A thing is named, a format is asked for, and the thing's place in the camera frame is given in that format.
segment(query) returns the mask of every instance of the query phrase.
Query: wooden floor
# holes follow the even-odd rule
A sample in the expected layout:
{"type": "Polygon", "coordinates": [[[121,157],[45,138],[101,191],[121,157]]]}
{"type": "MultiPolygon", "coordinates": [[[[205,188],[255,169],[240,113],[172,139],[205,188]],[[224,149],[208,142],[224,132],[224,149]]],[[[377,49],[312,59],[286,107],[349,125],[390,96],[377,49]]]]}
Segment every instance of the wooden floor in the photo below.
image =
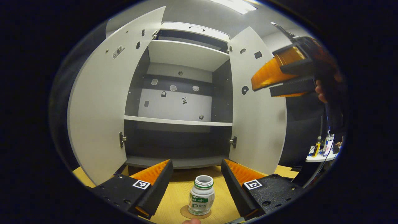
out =
{"type": "MultiPolygon", "coordinates": [[[[74,171],[74,174],[82,175],[80,180],[89,181],[84,172],[74,171]]],[[[278,166],[275,173],[283,177],[294,178],[298,172],[290,171],[291,168],[278,166]]],[[[138,172],[139,168],[129,167],[128,174],[132,175],[138,172]]],[[[202,224],[227,223],[240,217],[235,207],[234,201],[229,193],[220,166],[212,166],[197,169],[177,169],[173,171],[170,183],[164,193],[163,199],[159,204],[156,214],[152,216],[151,222],[158,224],[180,224],[187,220],[180,214],[181,207],[188,204],[188,194],[193,186],[195,178],[199,175],[211,176],[214,180],[215,200],[211,208],[212,214],[202,219],[202,224]]]]}

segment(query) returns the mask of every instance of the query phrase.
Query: white table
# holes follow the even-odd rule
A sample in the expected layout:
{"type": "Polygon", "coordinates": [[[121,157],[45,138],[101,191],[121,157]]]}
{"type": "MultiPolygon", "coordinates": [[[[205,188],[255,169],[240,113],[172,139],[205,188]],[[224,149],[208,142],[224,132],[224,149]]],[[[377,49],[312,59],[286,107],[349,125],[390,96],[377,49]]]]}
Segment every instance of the white table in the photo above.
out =
{"type": "Polygon", "coordinates": [[[324,157],[323,155],[317,154],[315,157],[307,156],[305,161],[307,163],[319,163],[319,162],[325,161],[325,158],[326,158],[326,161],[333,160],[333,159],[337,158],[338,155],[339,155],[339,153],[334,154],[333,150],[330,150],[330,152],[329,152],[327,157],[324,157]]]}

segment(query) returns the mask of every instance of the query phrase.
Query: ceiling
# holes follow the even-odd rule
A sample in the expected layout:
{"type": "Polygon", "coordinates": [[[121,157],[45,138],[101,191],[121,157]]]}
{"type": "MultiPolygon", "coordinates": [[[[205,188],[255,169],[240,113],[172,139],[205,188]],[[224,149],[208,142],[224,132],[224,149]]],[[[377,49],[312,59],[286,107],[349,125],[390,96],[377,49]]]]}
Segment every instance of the ceiling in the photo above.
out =
{"type": "Polygon", "coordinates": [[[244,15],[208,0],[147,0],[134,5],[111,18],[106,32],[113,32],[131,20],[166,6],[163,22],[184,22],[197,24],[227,33],[233,38],[246,27],[252,27],[260,37],[278,32],[269,24],[275,22],[285,29],[299,28],[300,26],[272,8],[251,3],[258,9],[244,15]]]}

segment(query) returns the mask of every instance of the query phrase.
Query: yellow bottle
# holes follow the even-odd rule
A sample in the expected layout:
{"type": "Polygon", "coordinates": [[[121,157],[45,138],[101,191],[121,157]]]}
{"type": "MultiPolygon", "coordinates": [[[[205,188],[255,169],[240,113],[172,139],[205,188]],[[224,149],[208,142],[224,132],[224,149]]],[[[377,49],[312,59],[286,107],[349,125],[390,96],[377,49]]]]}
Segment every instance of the yellow bottle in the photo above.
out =
{"type": "Polygon", "coordinates": [[[322,137],[318,136],[318,141],[315,144],[314,154],[312,155],[312,157],[315,157],[318,154],[319,149],[321,148],[321,139],[322,139],[322,137]]]}

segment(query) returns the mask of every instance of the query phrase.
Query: human hand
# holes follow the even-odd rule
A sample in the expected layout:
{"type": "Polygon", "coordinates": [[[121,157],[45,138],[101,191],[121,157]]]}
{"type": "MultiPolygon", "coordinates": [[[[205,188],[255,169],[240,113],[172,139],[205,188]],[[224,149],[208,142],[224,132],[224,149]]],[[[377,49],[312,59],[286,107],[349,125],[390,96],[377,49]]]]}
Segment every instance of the human hand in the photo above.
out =
{"type": "MultiPolygon", "coordinates": [[[[334,79],[340,83],[343,81],[343,77],[341,76],[340,73],[336,73],[334,75],[334,79]]],[[[315,92],[317,92],[319,94],[318,99],[324,103],[327,103],[328,101],[326,100],[324,91],[321,87],[321,80],[317,80],[315,83],[316,83],[315,92]]]]}
{"type": "Polygon", "coordinates": [[[191,220],[185,220],[182,224],[201,224],[199,219],[192,218],[191,220]]]}

